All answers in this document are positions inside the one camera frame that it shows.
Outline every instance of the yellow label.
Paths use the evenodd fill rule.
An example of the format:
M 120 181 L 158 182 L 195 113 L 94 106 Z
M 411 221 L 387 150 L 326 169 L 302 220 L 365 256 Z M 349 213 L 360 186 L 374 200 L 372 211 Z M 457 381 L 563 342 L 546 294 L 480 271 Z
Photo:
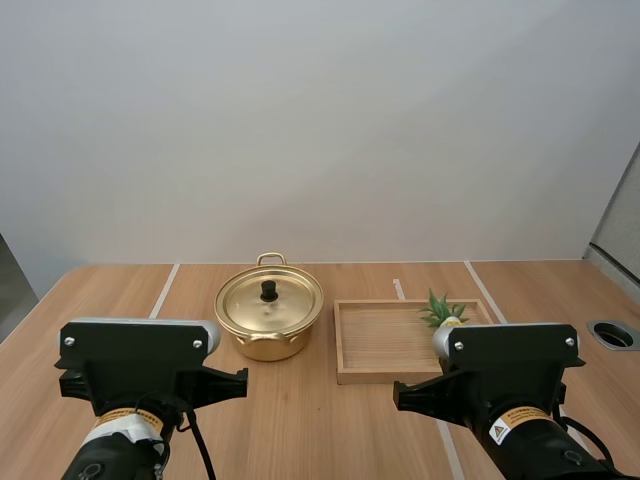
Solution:
M 551 420 L 551 417 L 539 408 L 535 407 L 518 407 L 509 410 L 500 417 L 509 428 L 515 428 L 521 423 L 530 420 Z
M 529 420 L 553 421 L 549 415 L 539 408 L 518 407 L 509 410 L 493 422 L 493 425 L 491 425 L 491 428 L 489 429 L 489 435 L 498 445 L 502 445 L 502 442 L 507 438 L 511 430 L 521 423 L 528 422 Z
M 135 409 L 133 408 L 117 408 L 115 410 L 111 410 L 108 413 L 105 413 L 101 416 L 96 422 L 95 427 L 102 425 L 103 423 L 111 422 L 112 420 L 117 420 L 118 418 L 126 417 L 127 415 L 131 415 L 135 413 Z M 146 410 L 138 409 L 138 415 L 140 415 L 144 420 L 151 425 L 151 427 L 158 433 L 162 431 L 162 421 L 156 417 L 154 414 L 147 412 Z

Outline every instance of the pot lid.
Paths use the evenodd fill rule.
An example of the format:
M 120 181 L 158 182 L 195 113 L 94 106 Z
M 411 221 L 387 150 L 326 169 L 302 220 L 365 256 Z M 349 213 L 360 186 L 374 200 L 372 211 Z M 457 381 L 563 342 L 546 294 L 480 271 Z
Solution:
M 268 257 L 281 265 L 263 265 Z M 246 336 L 279 332 L 293 335 L 307 328 L 319 315 L 324 295 L 318 281 L 299 268 L 287 265 L 279 253 L 265 253 L 256 266 L 225 283 L 216 298 L 216 315 L 223 327 Z

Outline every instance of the screw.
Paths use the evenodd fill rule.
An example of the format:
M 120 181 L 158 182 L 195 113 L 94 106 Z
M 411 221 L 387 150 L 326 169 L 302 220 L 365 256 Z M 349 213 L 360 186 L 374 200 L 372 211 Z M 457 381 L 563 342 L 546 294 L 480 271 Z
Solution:
M 562 456 L 567 462 L 572 463 L 578 467 L 582 463 L 582 456 L 578 452 L 574 452 L 573 450 L 567 450 L 563 452 Z

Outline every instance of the black cable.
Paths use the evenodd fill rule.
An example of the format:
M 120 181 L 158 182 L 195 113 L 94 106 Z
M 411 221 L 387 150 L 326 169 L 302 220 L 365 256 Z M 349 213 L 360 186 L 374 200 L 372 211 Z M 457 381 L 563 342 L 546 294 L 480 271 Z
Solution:
M 620 478 L 627 478 L 629 480 L 640 480 L 640 477 L 632 477 L 630 475 L 625 475 L 623 473 L 620 473 L 618 470 L 616 470 L 615 465 L 613 463 L 613 457 L 611 456 L 611 452 L 609 451 L 607 446 L 604 444 L 604 442 L 602 440 L 600 440 L 598 438 L 598 436 L 595 433 L 593 433 L 587 427 L 582 425 L 580 422 L 574 420 L 573 418 L 569 418 L 569 417 L 560 417 L 559 416 L 558 420 L 559 420 L 558 423 L 560 424 L 560 426 L 562 428 L 564 428 L 565 430 L 567 429 L 567 427 L 573 428 L 574 430 L 576 430 L 577 432 L 580 432 L 585 437 L 587 437 L 589 440 L 591 440 L 593 442 L 593 444 L 596 447 L 598 447 L 598 450 L 600 450 L 600 452 L 602 452 L 602 455 L 604 455 L 604 460 L 598 460 L 598 462 L 604 468 L 609 470 L 614 475 L 618 475 Z
M 614 466 L 611 452 L 609 452 L 609 449 L 607 448 L 607 446 L 604 444 L 602 440 L 600 440 L 597 437 L 595 433 L 593 433 L 591 430 L 589 430 L 587 427 L 585 427 L 581 423 L 576 422 L 573 418 L 569 418 L 569 417 L 560 417 L 560 418 L 566 425 L 574 428 L 575 430 L 583 434 L 585 437 L 587 437 L 589 440 L 591 440 L 593 444 L 596 447 L 598 447 L 598 450 L 602 452 L 602 455 L 604 455 L 605 460 L 609 462 L 612 467 Z
M 187 419 L 189 420 L 189 426 L 191 427 L 193 438 L 195 438 L 196 443 L 198 444 L 198 450 L 200 450 L 200 455 L 202 455 L 202 461 L 204 462 L 204 468 L 207 470 L 209 480 L 216 480 L 216 474 L 213 471 L 213 464 L 211 463 L 211 457 L 209 456 L 209 452 L 207 451 L 207 445 L 204 443 L 202 433 L 200 433 L 198 423 L 196 422 L 196 412 L 191 409 L 190 411 L 185 413 L 187 414 Z
M 185 402 L 181 398 L 176 397 L 175 395 L 168 395 L 168 394 L 163 394 L 159 392 L 148 392 L 142 395 L 142 397 L 138 399 L 138 401 L 136 402 L 134 411 L 137 412 L 138 407 L 140 406 L 142 401 L 150 397 L 154 397 L 156 398 L 156 400 L 159 400 L 163 403 L 166 403 L 167 405 L 172 406 L 173 408 L 175 408 L 181 413 L 184 413 L 187 416 L 187 419 L 189 420 L 189 425 L 183 429 L 176 427 L 176 430 L 178 430 L 179 432 L 186 432 L 187 430 L 191 430 L 191 432 L 193 433 L 193 438 L 195 439 L 196 444 L 198 445 L 198 450 L 200 451 L 200 455 L 202 456 L 204 467 L 207 470 L 207 476 L 209 480 L 216 480 L 216 474 L 213 470 L 213 463 L 211 463 L 211 457 L 209 456 L 209 452 L 207 451 L 207 445 L 204 443 L 204 438 L 202 438 L 202 433 L 200 432 L 200 428 L 198 428 L 196 412 L 193 410 L 191 405 L 189 405 L 187 402 Z

